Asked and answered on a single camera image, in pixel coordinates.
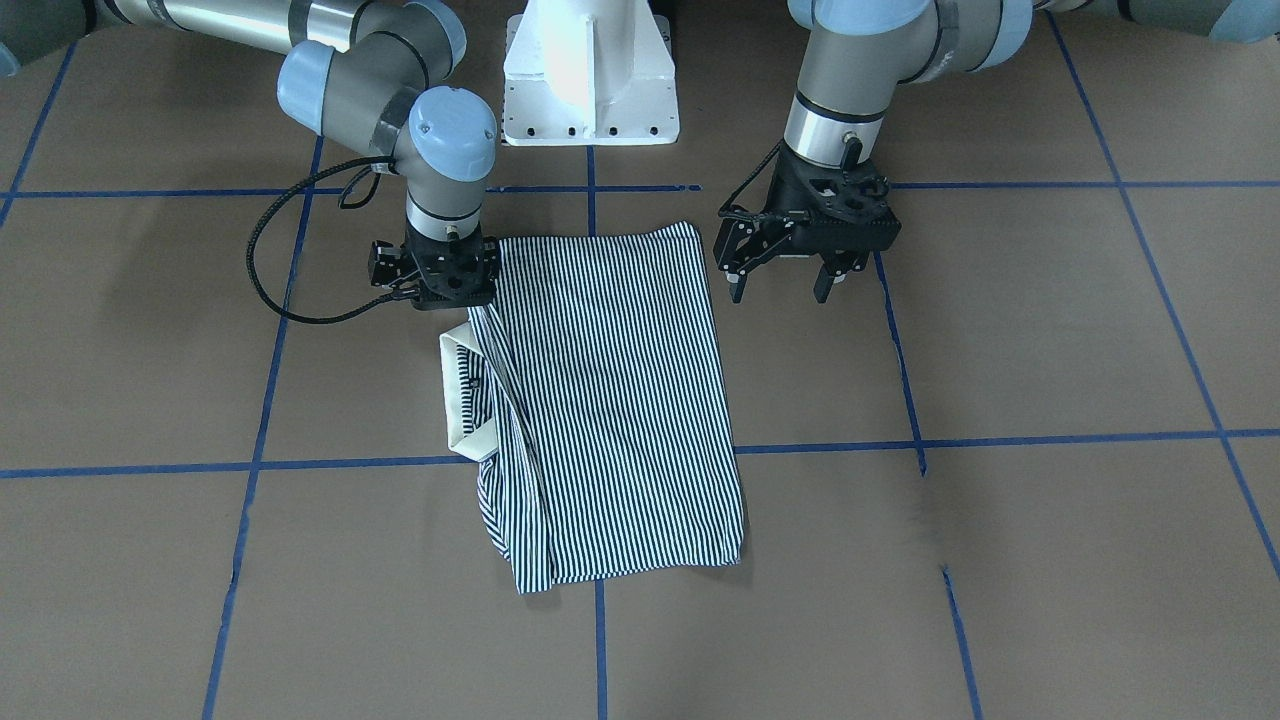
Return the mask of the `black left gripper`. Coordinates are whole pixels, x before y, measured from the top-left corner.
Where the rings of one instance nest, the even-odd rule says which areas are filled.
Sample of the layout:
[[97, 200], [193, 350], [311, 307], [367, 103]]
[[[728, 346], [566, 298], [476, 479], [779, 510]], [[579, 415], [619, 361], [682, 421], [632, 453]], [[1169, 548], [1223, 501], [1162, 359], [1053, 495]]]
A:
[[859, 140], [837, 151], [833, 168], [809, 163], [783, 141], [776, 150], [763, 210], [722, 219], [716, 264], [730, 283], [730, 301], [740, 304], [759, 266], [780, 255], [820, 255], [813, 295], [826, 304], [836, 284], [865, 269], [870, 252], [897, 238], [902, 224], [890, 208], [890, 183], [859, 159]]

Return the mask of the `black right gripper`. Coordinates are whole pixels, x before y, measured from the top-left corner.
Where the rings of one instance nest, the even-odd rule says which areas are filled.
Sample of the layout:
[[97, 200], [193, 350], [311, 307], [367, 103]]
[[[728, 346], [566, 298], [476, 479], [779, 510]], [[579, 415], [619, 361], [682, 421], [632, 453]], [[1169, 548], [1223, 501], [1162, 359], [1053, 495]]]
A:
[[484, 306], [497, 296], [499, 241], [480, 229], [438, 241], [408, 228], [398, 246], [371, 243], [367, 273], [370, 284], [388, 288], [390, 299], [407, 300], [416, 309]]

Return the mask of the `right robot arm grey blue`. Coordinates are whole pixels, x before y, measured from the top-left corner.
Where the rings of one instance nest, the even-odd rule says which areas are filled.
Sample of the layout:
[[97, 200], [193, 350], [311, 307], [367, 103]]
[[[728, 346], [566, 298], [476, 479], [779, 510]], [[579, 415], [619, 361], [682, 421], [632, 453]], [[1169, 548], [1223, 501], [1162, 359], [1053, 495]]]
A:
[[500, 273], [498, 242], [481, 228], [498, 127], [476, 94], [447, 85], [466, 33], [442, 1], [5, 1], [3, 73], [96, 31], [164, 27], [283, 56], [276, 100], [294, 122], [358, 154], [283, 192], [246, 247], [260, 299], [256, 247], [294, 196], [344, 170], [406, 183], [402, 243], [376, 242], [369, 275], [384, 300], [419, 310], [489, 304]]

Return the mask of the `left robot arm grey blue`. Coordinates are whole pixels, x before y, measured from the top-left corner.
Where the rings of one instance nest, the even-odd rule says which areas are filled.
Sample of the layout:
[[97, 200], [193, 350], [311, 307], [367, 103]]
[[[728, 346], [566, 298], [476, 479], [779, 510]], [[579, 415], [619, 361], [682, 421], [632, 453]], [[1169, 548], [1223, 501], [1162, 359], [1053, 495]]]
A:
[[1221, 42], [1277, 33], [1275, 1], [791, 1], [806, 51], [764, 205], [730, 196], [713, 254], [730, 299], [777, 258], [819, 258], [814, 297], [888, 250], [902, 225], [872, 152], [896, 90], [996, 67], [1023, 46], [1037, 12], [1084, 12]]

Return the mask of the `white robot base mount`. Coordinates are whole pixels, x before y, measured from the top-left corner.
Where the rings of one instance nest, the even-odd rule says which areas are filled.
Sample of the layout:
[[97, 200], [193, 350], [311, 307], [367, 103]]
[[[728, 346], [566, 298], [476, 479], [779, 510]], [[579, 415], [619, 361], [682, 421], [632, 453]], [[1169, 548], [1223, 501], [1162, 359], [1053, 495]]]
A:
[[509, 146], [675, 143], [681, 124], [668, 17], [648, 1], [530, 1], [506, 23]]

